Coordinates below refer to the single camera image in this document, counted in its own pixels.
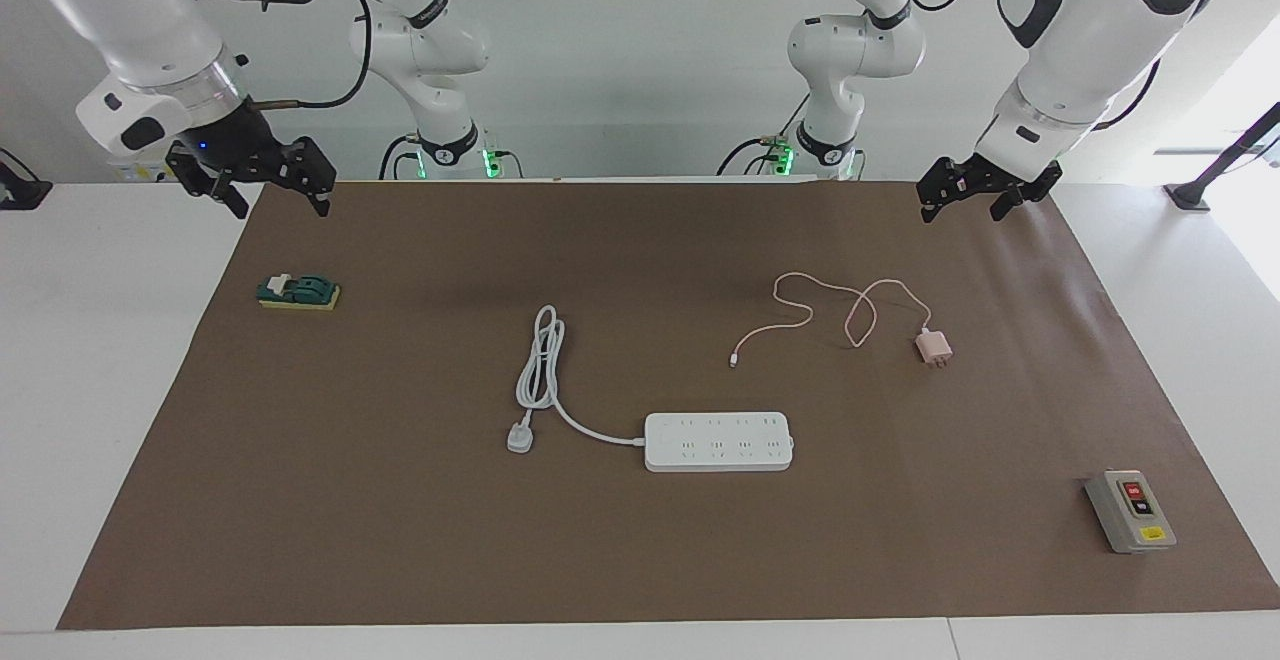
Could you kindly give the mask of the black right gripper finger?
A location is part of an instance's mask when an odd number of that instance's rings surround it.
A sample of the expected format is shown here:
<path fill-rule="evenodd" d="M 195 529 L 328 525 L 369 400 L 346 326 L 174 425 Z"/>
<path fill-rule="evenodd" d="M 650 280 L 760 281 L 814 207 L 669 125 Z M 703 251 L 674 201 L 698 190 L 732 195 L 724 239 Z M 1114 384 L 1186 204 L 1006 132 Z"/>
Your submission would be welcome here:
<path fill-rule="evenodd" d="M 165 162 L 177 178 L 177 182 L 179 182 L 179 185 L 192 198 L 211 198 L 215 203 L 224 205 L 239 221 L 244 221 L 250 214 L 250 203 L 247 203 L 237 187 L 233 185 L 230 177 L 225 177 L 224 173 L 211 177 L 202 168 L 201 162 L 198 162 L 196 155 L 183 145 L 170 145 L 165 155 Z"/>
<path fill-rule="evenodd" d="M 279 148 L 279 185 L 303 194 L 319 217 L 328 217 L 337 169 L 311 137 L 303 136 Z"/>

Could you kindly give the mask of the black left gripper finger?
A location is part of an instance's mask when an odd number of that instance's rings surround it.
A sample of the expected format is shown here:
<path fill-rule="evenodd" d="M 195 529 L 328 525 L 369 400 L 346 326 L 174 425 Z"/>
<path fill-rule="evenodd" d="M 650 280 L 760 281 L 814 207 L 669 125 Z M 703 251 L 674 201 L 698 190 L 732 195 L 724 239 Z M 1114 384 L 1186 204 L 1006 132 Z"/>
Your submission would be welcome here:
<path fill-rule="evenodd" d="M 955 159 L 941 157 L 933 162 L 924 177 L 916 182 L 916 196 L 920 203 L 920 217 L 925 224 L 933 223 L 948 203 L 969 200 L 977 191 L 969 185 L 966 173 L 977 157 L 956 162 Z"/>
<path fill-rule="evenodd" d="M 1033 182 L 1023 182 L 1020 178 L 1014 177 L 1009 171 L 1001 171 L 1000 168 L 995 171 L 995 180 L 998 192 L 997 200 L 989 206 L 989 215 L 992 221 L 1001 223 L 1012 208 L 1023 203 L 1041 203 L 1053 189 L 1053 185 L 1062 177 L 1062 168 L 1060 164 L 1048 164 L 1036 177 Z"/>

